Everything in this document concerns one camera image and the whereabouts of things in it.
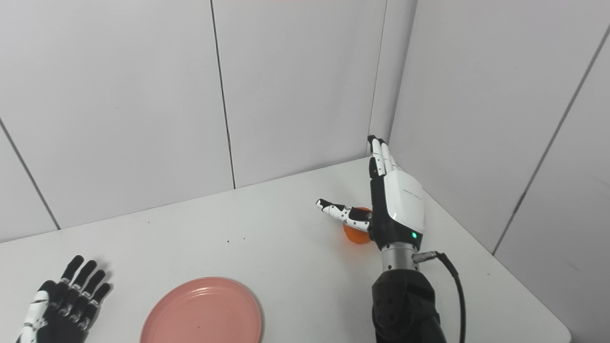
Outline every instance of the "white wall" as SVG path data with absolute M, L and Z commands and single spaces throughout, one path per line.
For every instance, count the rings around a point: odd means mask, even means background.
M 496 254 L 575 343 L 610 339 L 608 90 L 606 42 Z
M 0 115 L 62 228 L 232 189 L 213 31 L 209 1 L 0 2 Z
M 213 4 L 237 187 L 363 157 L 385 1 Z
M 0 242 L 55 229 L 26 170 L 0 129 Z
M 608 25 L 610 2 L 417 4 L 390 144 L 488 250 Z
M 387 0 L 386 3 L 369 131 L 389 140 L 417 0 Z

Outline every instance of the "black cable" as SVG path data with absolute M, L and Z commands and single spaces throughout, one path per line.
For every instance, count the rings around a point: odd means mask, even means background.
M 449 260 L 447 255 L 445 253 L 439 253 L 438 251 L 435 251 L 435 255 L 436 255 L 436 258 L 438 258 L 441 262 L 443 262 L 443 264 L 445 265 L 447 270 L 449 270 L 449 272 L 451 273 L 451 276 L 453 276 L 453 279 L 456 282 L 457 296 L 459 297 L 459 312 L 460 312 L 459 343 L 464 343 L 464 341 L 466 339 L 466 301 L 464 300 L 464 289 L 462 288 L 462 283 L 459 280 L 459 275 L 457 273 L 458 271 L 453 266 L 453 263 L 451 263 L 451 261 Z

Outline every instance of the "white robotic hand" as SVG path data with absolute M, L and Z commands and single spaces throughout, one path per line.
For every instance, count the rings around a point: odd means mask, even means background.
M 371 135 L 368 141 L 373 211 L 324 199 L 319 199 L 316 205 L 344 224 L 368 231 L 382 251 L 402 247 L 417 252 L 426 229 L 422 185 L 398 166 L 383 140 Z

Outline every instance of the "robotic hand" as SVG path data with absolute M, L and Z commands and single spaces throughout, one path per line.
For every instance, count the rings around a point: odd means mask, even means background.
M 30 303 L 16 343 L 83 343 L 98 312 L 99 303 L 110 291 L 108 283 L 98 284 L 106 276 L 103 270 L 93 274 L 95 261 L 88 261 L 72 285 L 72 277 L 84 262 L 81 255 L 68 264 L 59 283 L 48 280 L 40 286 Z
M 436 251 L 418 253 L 426 230 L 422 185 L 396 164 L 383 140 L 371 135 L 368 141 L 373 210 L 324 199 L 316 205 L 344 224 L 367 231 L 381 250 L 384 271 L 372 287 L 377 343 L 446 343 L 434 289 L 419 272 L 418 262 L 433 258 L 451 262 Z M 450 271 L 457 277 L 454 268 Z

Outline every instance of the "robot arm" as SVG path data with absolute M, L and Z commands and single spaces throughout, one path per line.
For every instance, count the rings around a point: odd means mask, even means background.
M 434 289 L 419 272 L 418 254 L 426 230 L 422 185 L 394 161 L 389 147 L 371 135 L 372 211 L 319 199 L 316 205 L 353 228 L 368 231 L 381 250 L 383 272 L 373 284 L 377 343 L 446 343 Z

